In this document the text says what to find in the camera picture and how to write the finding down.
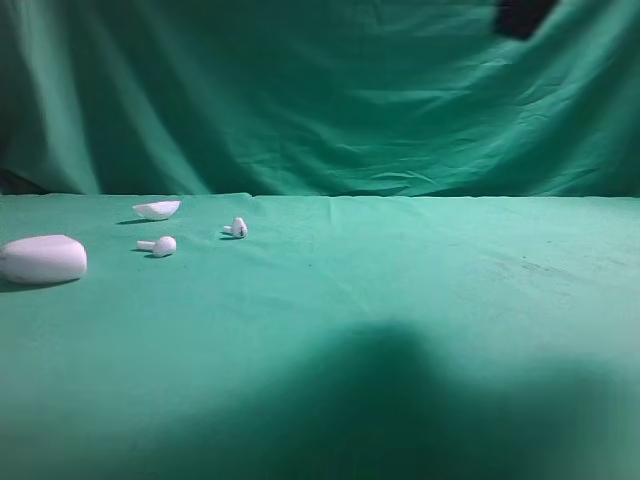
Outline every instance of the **green table surface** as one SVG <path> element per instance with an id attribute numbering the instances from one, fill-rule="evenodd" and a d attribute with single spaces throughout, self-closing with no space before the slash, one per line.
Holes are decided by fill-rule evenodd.
<path id="1" fill-rule="evenodd" d="M 640 478 L 639 200 L 158 199 L 0 197 L 89 257 L 0 283 L 0 478 Z"/>

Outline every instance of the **black object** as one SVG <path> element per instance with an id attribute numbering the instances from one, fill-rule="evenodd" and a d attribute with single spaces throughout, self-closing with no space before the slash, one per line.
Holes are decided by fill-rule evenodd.
<path id="1" fill-rule="evenodd" d="M 494 30 L 498 35 L 529 40 L 560 0 L 499 0 Z"/>

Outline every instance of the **green cloth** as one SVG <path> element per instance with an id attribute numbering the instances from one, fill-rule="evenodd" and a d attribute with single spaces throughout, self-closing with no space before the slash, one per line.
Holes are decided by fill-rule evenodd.
<path id="1" fill-rule="evenodd" d="M 89 256 L 0 283 L 0 478 L 640 478 L 640 201 L 150 200 L 0 200 Z"/>
<path id="2" fill-rule="evenodd" d="M 640 6 L 2 0 L 0 168 L 51 192 L 640 193 Z"/>

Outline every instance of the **white earbud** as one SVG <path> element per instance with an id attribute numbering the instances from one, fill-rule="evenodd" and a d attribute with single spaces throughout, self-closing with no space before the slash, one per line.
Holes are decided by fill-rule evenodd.
<path id="1" fill-rule="evenodd" d="M 247 224 L 244 223 L 242 217 L 236 217 L 233 221 L 233 225 L 227 225 L 224 227 L 224 232 L 235 238 L 244 238 L 249 233 L 249 229 L 247 228 Z"/>
<path id="2" fill-rule="evenodd" d="M 138 248 L 153 253 L 154 257 L 166 257 L 173 255 L 177 249 L 177 243 L 173 237 L 162 237 L 155 242 L 138 241 Z"/>

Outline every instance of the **green backdrop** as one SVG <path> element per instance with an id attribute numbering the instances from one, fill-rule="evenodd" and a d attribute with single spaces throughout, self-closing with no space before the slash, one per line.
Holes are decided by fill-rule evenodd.
<path id="1" fill-rule="evenodd" d="M 0 168 L 77 193 L 632 195 L 640 4 L 2 0 Z"/>

